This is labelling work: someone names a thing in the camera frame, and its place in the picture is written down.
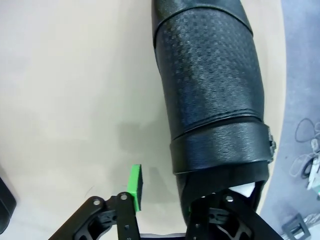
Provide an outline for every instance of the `tabletop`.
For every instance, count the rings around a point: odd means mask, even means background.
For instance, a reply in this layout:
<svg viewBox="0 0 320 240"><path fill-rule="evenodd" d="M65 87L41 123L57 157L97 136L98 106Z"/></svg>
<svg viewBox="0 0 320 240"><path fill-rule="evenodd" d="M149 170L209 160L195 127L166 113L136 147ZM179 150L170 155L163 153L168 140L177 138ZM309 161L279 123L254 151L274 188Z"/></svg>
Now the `tabletop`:
<svg viewBox="0 0 320 240"><path fill-rule="evenodd" d="M264 120L279 142L281 2L242 3L261 67ZM185 232L151 1L1 1L0 36L0 177L17 200L0 239L48 239L90 196L125 189L132 164L143 169L141 233ZM113 228L102 239L116 234Z"/></svg>

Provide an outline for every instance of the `cable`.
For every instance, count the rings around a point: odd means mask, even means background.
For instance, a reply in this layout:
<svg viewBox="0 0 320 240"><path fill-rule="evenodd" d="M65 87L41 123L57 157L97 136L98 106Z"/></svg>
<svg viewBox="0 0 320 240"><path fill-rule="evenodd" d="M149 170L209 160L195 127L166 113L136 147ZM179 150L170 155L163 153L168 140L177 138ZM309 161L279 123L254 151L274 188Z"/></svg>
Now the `cable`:
<svg viewBox="0 0 320 240"><path fill-rule="evenodd" d="M303 122L308 122L311 124L312 128L313 128L313 137L310 137L308 139L298 139L298 130L301 126L301 124ZM319 144L318 144L318 140L320 139L320 122L317 122L316 124L314 124L314 122L310 119L310 118L304 118L302 119L296 129L295 129L295 133L294 133L294 139L297 143L306 143L311 141L311 148L312 148L312 152L309 154L302 154L300 156L298 156L292 163L290 170L289 170L289 175L291 177L297 177L300 173L301 173L301 177L303 179L308 178L310 173L306 172L308 167L310 165L313 164L313 160L315 158L320 159L320 150L319 150ZM295 165L298 164L298 171L293 172L293 170L295 169Z"/></svg>

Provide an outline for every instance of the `metal bolt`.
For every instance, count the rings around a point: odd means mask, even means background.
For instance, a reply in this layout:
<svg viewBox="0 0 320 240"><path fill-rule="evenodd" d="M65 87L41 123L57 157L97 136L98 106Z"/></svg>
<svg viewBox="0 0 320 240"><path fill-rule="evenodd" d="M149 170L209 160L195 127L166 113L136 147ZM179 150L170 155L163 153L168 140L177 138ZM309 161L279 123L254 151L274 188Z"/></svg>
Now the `metal bolt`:
<svg viewBox="0 0 320 240"><path fill-rule="evenodd" d="M128 198L128 196L125 194L121 195L121 197L120 197L121 200L126 200L127 198Z"/></svg>
<svg viewBox="0 0 320 240"><path fill-rule="evenodd" d="M226 196L225 200L229 203L234 201L234 198L232 196Z"/></svg>
<svg viewBox="0 0 320 240"><path fill-rule="evenodd" d="M96 206L99 205L100 204L100 200L98 200L98 199L94 200L93 204L96 205Z"/></svg>

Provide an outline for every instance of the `gray floor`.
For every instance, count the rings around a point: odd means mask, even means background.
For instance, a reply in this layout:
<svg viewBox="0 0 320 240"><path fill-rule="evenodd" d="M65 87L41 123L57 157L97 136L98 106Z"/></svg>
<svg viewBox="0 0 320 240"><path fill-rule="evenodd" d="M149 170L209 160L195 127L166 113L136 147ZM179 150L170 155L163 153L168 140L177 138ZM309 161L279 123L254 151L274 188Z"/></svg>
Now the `gray floor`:
<svg viewBox="0 0 320 240"><path fill-rule="evenodd" d="M304 118L320 122L320 0L282 0L282 7L287 55L285 114L274 175L261 212L279 233L297 213L305 217L320 212L317 194L306 190L308 180L289 174L297 157L312 152L310 141L296 141L297 125ZM313 136L312 125L304 121L296 137L307 140Z"/></svg>

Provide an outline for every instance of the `textured black leather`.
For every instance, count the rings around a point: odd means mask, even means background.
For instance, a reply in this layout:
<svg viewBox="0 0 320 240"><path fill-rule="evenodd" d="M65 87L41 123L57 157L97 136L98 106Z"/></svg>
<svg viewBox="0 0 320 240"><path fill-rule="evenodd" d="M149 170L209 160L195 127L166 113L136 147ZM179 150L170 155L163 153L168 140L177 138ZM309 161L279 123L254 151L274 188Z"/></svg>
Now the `textured black leather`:
<svg viewBox="0 0 320 240"><path fill-rule="evenodd" d="M153 0L152 22L185 219L201 194L246 183L256 183L250 197L256 207L273 147L263 123L253 34L240 1Z"/></svg>

